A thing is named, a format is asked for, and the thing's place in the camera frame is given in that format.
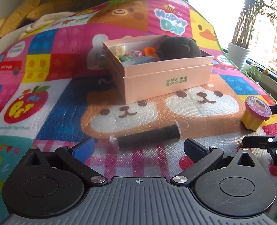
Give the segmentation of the white blanket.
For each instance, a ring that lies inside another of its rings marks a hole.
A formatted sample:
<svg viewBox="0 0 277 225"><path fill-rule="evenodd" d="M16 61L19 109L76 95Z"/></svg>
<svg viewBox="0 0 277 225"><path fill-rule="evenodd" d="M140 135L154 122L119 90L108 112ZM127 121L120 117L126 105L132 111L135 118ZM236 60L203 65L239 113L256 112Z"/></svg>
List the white blanket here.
<svg viewBox="0 0 277 225"><path fill-rule="evenodd" d="M71 15L74 15L75 12L59 12L59 13L52 13L52 14L47 14L47 15L43 15L42 17L40 17L37 21L35 21L32 24L29 24L28 26L26 26L24 32L19 36L19 39L26 36L27 34L35 31L36 29L39 29L45 25L48 25L58 19L61 18L66 18L69 17Z"/></svg>

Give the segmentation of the colourful cartoon play mat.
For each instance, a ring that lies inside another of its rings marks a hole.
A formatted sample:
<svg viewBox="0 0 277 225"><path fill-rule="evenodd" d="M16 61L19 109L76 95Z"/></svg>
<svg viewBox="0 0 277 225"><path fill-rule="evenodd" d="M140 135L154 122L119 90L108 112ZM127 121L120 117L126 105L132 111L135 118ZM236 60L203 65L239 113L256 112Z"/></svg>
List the colourful cartoon play mat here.
<svg viewBox="0 0 277 225"><path fill-rule="evenodd" d="M157 34L196 39L214 58L210 80L122 105L103 42ZM192 165L181 142L120 152L108 139L182 121L183 138L236 151L249 133L240 122L249 95L273 104L184 0L109 1L14 40L0 52L0 223L8 216L2 186L30 147L53 152L92 137L98 142L86 164L105 177L170 178Z"/></svg>

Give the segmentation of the black roll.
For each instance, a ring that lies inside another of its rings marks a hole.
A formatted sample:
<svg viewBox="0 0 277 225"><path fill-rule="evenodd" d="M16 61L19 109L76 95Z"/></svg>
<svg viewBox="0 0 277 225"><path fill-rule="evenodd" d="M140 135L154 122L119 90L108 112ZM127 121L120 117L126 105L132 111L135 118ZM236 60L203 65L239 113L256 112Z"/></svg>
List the black roll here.
<svg viewBox="0 0 277 225"><path fill-rule="evenodd" d="M173 144L182 139L184 131L189 127L185 121L174 120L162 127L152 127L146 130L130 131L125 134L111 135L109 143L121 150L151 148L158 144Z"/></svg>

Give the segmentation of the small potted plant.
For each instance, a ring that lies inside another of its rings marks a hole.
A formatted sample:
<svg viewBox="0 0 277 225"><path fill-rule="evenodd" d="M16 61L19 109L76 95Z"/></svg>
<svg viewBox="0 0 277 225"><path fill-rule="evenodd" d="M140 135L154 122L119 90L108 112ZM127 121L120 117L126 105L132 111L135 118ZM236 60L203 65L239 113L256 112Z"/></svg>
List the small potted plant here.
<svg viewBox="0 0 277 225"><path fill-rule="evenodd" d="M258 82L261 79L261 71L258 67L258 64L256 63L246 65L245 73L247 76L252 78L255 82Z"/></svg>

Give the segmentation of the yellow cushion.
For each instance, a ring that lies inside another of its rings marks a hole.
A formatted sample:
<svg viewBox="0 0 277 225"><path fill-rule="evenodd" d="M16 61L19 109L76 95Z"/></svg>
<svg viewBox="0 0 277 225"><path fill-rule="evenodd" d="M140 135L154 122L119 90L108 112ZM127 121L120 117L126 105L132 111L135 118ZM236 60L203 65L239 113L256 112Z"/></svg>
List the yellow cushion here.
<svg viewBox="0 0 277 225"><path fill-rule="evenodd" d="M37 21L44 15L59 13L59 12L71 12L81 6L79 0L50 0L41 3L33 11L31 11L26 18L29 20Z"/></svg>
<svg viewBox="0 0 277 225"><path fill-rule="evenodd" d="M0 38L19 28L25 21L27 15L32 12L40 2L41 0L25 0L22 2L2 24L0 28Z"/></svg>

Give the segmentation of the yellow cup purple lid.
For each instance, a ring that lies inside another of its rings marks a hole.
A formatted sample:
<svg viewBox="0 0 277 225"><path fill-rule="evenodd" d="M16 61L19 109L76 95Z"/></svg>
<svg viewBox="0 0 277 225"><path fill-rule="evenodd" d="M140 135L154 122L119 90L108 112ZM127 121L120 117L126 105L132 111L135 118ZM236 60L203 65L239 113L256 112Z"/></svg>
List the yellow cup purple lid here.
<svg viewBox="0 0 277 225"><path fill-rule="evenodd" d="M263 100L251 95L246 97L245 111L241 118L246 129L257 131L263 121L269 120L271 115L270 107Z"/></svg>

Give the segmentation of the pink cardboard box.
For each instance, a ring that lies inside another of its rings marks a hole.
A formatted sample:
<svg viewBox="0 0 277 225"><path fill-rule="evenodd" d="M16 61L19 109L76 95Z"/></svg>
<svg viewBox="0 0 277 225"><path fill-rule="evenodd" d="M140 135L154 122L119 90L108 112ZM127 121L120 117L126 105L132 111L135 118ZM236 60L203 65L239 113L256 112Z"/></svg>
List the pink cardboard box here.
<svg viewBox="0 0 277 225"><path fill-rule="evenodd" d="M213 56L203 52L201 57L147 62L123 66L116 57L116 47L126 51L157 48L166 35L126 37L103 42L106 65L124 103L169 94L209 82Z"/></svg>

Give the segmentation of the potted palm white pot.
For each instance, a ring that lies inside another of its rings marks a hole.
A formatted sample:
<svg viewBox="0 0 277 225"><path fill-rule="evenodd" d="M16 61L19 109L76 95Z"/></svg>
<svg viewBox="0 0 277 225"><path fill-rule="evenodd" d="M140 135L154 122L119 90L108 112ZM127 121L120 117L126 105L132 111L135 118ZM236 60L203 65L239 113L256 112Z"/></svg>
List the potted palm white pot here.
<svg viewBox="0 0 277 225"><path fill-rule="evenodd" d="M253 39L254 25L259 16L266 16L273 24L277 22L277 0L244 0L234 30L232 41L229 42L228 57L237 68L243 70L249 55L249 44Z"/></svg>

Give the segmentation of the black plush cat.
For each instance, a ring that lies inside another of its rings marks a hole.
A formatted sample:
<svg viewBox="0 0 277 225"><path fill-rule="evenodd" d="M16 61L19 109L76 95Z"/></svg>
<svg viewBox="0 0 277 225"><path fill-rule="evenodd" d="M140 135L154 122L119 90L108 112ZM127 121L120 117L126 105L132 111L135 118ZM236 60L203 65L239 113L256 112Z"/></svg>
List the black plush cat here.
<svg viewBox="0 0 277 225"><path fill-rule="evenodd" d="M201 57L201 50L196 41L187 37L165 38L158 47L160 60L174 60Z"/></svg>

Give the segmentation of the orange knitted toy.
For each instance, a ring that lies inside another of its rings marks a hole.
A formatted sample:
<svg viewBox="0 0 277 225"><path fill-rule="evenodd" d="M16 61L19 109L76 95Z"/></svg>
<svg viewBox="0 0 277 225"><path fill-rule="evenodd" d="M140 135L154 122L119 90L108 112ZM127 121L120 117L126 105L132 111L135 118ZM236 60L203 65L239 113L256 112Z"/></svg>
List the orange knitted toy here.
<svg viewBox="0 0 277 225"><path fill-rule="evenodd" d="M156 49L153 48L153 47L145 47L144 48L144 54L145 54L145 56L150 56L150 57L155 58L157 60L160 59L158 57L158 55L156 54Z"/></svg>

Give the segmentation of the blue white tissue pack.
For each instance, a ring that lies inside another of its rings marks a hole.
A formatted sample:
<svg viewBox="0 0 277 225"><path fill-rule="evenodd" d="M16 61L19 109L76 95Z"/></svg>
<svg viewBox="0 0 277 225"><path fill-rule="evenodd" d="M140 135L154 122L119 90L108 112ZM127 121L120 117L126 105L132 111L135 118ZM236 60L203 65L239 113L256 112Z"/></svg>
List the blue white tissue pack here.
<svg viewBox="0 0 277 225"><path fill-rule="evenodd" d="M146 64L146 63L150 63L150 62L156 62L159 61L159 59L151 57L151 56L141 56L141 57L137 57L131 60L126 60L121 62L121 64L124 67L129 67L129 66L135 66L135 65L141 65L141 64Z"/></svg>

